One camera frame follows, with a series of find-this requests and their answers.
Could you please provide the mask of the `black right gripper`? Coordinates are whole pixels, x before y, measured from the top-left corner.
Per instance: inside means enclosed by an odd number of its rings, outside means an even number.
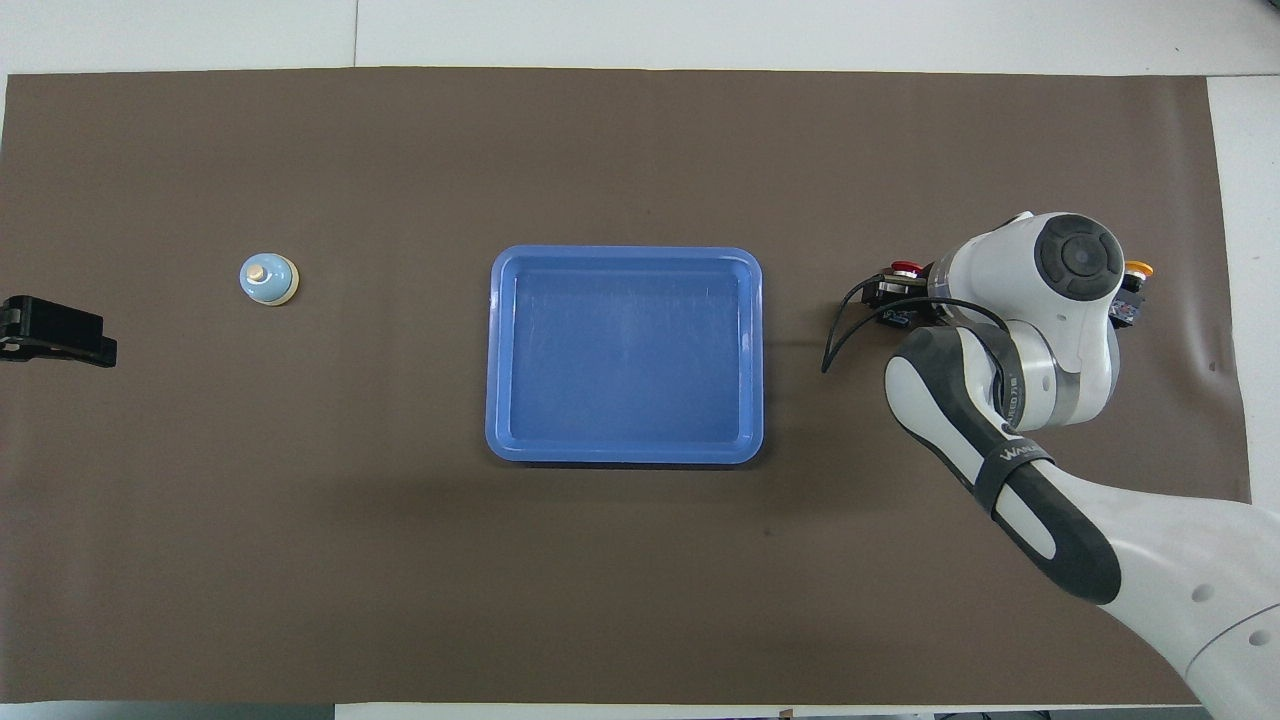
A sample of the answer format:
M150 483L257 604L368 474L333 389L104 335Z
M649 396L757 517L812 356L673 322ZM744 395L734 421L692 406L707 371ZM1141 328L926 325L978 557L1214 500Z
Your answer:
M938 274L937 263L929 263L924 266L925 296L931 301L925 304L922 316L927 316L936 325L943 325L951 322L951 314L945 304L937 301L937 299L948 299L946 282L936 279ZM867 284L867 306L874 314L883 314L882 307L895 300L899 300L899 290L895 282L887 281L884 274L876 274L869 279Z

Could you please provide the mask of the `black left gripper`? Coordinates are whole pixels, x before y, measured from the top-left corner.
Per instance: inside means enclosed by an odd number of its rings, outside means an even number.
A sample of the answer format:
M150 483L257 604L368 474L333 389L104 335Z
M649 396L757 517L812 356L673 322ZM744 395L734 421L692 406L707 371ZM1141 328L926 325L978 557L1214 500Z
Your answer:
M116 354L100 315L29 295L0 304L0 360L46 357L114 368Z

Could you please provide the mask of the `red push button switch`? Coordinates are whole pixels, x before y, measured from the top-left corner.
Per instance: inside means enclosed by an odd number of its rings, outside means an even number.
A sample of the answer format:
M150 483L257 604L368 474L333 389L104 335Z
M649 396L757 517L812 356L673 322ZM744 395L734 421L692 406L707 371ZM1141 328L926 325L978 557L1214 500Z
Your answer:
M884 281L879 283L879 293L883 305L919 299L927 291L925 268L914 261L897 260L890 264L884 274ZM913 323L914 309L902 305L882 310L877 322L895 329L906 329Z

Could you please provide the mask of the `yellow push button switch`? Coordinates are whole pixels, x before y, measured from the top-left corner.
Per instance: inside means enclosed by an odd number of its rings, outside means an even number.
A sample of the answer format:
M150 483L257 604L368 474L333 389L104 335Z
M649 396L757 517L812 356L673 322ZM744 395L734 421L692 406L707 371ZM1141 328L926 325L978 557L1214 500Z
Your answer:
M1132 328L1139 320L1146 302L1144 287L1155 274L1152 265L1126 260L1120 284L1110 304L1108 319L1114 329Z

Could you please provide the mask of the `blue plastic tray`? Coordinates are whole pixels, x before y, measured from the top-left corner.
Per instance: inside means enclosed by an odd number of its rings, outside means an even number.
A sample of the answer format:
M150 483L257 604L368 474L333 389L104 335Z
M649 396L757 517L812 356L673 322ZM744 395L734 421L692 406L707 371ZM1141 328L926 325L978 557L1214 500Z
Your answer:
M765 438L763 290L741 249L506 249L490 274L490 451L556 465L750 461Z

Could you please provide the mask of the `round blue cream knob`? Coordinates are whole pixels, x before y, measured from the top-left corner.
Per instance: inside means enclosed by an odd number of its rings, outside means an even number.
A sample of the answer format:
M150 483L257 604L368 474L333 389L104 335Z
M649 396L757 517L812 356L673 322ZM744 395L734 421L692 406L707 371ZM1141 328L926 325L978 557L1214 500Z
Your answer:
M300 288L297 265L278 252L257 252L247 258L238 274L242 292L256 304L278 307L288 304Z

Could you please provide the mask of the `brown table mat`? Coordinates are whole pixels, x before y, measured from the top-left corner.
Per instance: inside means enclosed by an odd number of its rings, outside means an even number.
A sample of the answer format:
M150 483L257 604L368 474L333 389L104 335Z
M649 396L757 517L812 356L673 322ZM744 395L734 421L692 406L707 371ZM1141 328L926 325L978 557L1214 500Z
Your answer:
M1156 274L1093 421L1116 487L1247 498L1207 83L348 68L13 76L0 299L113 369L0 363L0 703L1184 705L893 421L849 287L1024 210ZM728 246L764 275L733 468L489 448L492 264ZM241 290L278 252L300 288Z

